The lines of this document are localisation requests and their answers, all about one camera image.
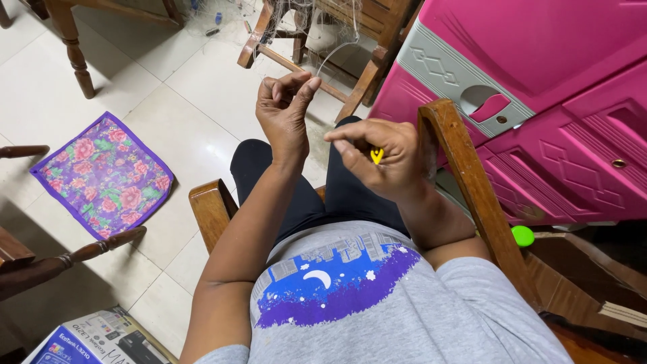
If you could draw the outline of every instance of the cardboard box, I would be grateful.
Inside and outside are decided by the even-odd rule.
[[[57,327],[22,364],[177,364],[177,359],[115,306]]]

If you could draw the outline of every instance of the green object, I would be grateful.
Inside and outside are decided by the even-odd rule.
[[[526,226],[514,226],[511,230],[518,246],[527,247],[534,242],[534,233],[532,233],[532,230],[528,229]]]

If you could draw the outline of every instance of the hand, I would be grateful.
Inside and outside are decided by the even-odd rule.
[[[272,146],[272,163],[303,168],[310,152],[305,110],[322,83],[310,72],[294,72],[278,80],[265,77],[258,88],[256,118]]]
[[[418,134],[411,123],[360,120],[329,131],[323,138],[333,142],[344,166],[378,196],[400,204],[424,194]],[[369,157],[369,143],[384,150],[379,165]]]

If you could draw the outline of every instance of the purple fabric bag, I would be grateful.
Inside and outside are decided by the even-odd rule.
[[[140,225],[173,183],[164,162],[107,111],[29,172],[99,240]]]

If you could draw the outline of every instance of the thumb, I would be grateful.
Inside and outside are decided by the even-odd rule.
[[[308,108],[310,101],[313,100],[314,93],[319,89],[321,84],[322,79],[318,77],[313,77],[306,81],[296,93],[288,109],[291,109],[295,113],[305,114],[305,110]]]
[[[334,147],[342,156],[344,166],[351,171],[365,186],[373,188],[377,185],[380,172],[377,166],[366,158],[362,152],[345,139],[333,141]]]

